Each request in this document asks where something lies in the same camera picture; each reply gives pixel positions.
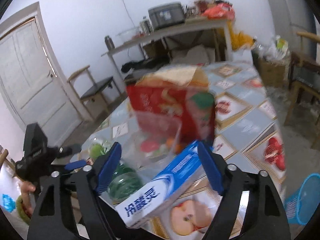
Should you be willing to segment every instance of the green plastic bottle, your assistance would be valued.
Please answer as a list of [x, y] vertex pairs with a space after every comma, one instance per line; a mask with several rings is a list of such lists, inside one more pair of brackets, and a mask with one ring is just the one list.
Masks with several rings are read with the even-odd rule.
[[108, 194], [113, 201], [120, 203], [142, 186], [137, 173], [120, 161], [108, 187]]

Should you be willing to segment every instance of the wooden chair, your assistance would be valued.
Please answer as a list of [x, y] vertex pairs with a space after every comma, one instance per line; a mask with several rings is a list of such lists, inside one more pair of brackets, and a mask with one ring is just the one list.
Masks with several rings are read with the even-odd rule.
[[[114, 84], [114, 86], [116, 87], [116, 89], [119, 92], [119, 95], [123, 98], [123, 95], [121, 94], [117, 84], [115, 83], [115, 81], [113, 80], [113, 76], [111, 77], [107, 77], [99, 82], [95, 82], [95, 80], [93, 79], [90, 71], [89, 71], [89, 67], [90, 65], [83, 67], [77, 71], [75, 71], [74, 73], [71, 74], [71, 76], [68, 78], [67, 82], [70, 84], [71, 88], [73, 89], [74, 93], [78, 96], [79, 100], [81, 101], [81, 103], [83, 104], [83, 106], [87, 109], [87, 111], [89, 112], [90, 116], [93, 118], [92, 114], [90, 113], [89, 109], [87, 108], [85, 102], [95, 99], [96, 97], [102, 97], [103, 101], [106, 103], [107, 106], [107, 113], [110, 114], [110, 110], [109, 110], [109, 103], [106, 99], [106, 97], [103, 95], [103, 90], [105, 90], [106, 87], [112, 88], [112, 82]], [[76, 92], [73, 84], [76, 81], [76, 78], [79, 77], [80, 75], [82, 75], [84, 72], [86, 72], [90, 78], [90, 80], [93, 83], [93, 86], [91, 88], [89, 88], [81, 97], [78, 95], [78, 93]]]
[[2, 165], [4, 163], [6, 163], [13, 171], [14, 171], [14, 174], [12, 177], [17, 177], [18, 179], [20, 179], [21, 181], [24, 181], [23, 179], [21, 179], [17, 173], [15, 172], [16, 170], [16, 167], [9, 161], [7, 160], [7, 156], [8, 156], [9, 152], [7, 149], [4, 149], [3, 153], [0, 153], [0, 169], [2, 167]]
[[[304, 68], [313, 73], [314, 75], [320, 75], [320, 65], [312, 59], [310, 56], [305, 55], [303, 53], [303, 38], [310, 39], [316, 43], [320, 43], [320, 36], [317, 36], [313, 33], [308, 33], [308, 32], [297, 32], [297, 35], [300, 36], [301, 38], [301, 51], [300, 52], [295, 52], [293, 51], [291, 53], [291, 62], [290, 62], [290, 72], [289, 72], [289, 90], [291, 87], [293, 87], [293, 93], [291, 95], [291, 104], [287, 113], [287, 117], [285, 119], [284, 125], [287, 125], [289, 122], [289, 118], [292, 115], [292, 111], [294, 108], [294, 105], [296, 102], [300, 102], [302, 93], [308, 92], [312, 95], [312, 100], [311, 103], [314, 102], [314, 100], [317, 98], [320, 100], [320, 91], [318, 89], [315, 89], [313, 87], [313, 84], [310, 82], [302, 79], [301, 77], [293, 78], [293, 71], [294, 67], [299, 67], [299, 68]], [[318, 124], [320, 120], [320, 115], [316, 121], [316, 124]], [[314, 147], [316, 144], [317, 140], [320, 139], [320, 134], [317, 136], [317, 138], [313, 141], [311, 148]]]

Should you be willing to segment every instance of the apple picture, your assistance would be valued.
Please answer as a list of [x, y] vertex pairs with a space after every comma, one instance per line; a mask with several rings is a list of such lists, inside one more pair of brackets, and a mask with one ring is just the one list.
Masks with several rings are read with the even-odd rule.
[[196, 200], [186, 200], [173, 207], [170, 213], [172, 230], [180, 236], [208, 227], [212, 219], [209, 208]]

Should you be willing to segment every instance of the blue gripper pad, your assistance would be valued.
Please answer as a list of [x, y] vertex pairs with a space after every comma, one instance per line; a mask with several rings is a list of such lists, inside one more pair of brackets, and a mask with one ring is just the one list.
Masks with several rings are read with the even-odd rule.
[[109, 158], [97, 175], [98, 184], [95, 188], [95, 191], [98, 194], [105, 192], [108, 189], [109, 184], [111, 183], [113, 173], [115, 172], [121, 158], [121, 145], [115, 142], [107, 154], [109, 155]]
[[211, 154], [212, 152], [210, 151], [209, 147], [206, 147], [204, 143], [200, 141], [198, 144], [198, 156], [201, 160], [204, 171], [207, 174], [209, 183], [213, 190], [217, 191], [219, 195], [223, 195], [224, 187], [222, 183], [222, 174], [220, 173]]
[[75, 162], [66, 164], [66, 166], [64, 166], [64, 169], [66, 171], [73, 171], [74, 169], [78, 169], [78, 168], [81, 168], [86, 165], [87, 164], [86, 164], [85, 160], [79, 160], [79, 161], [75, 161]]

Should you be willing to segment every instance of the white toothpaste box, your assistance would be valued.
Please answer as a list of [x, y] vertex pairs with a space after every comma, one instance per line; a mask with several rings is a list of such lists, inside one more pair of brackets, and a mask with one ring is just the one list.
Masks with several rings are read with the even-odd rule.
[[150, 182], [116, 206], [129, 228], [139, 228], [171, 205], [199, 178], [203, 171], [198, 157], [198, 141], [188, 145]]

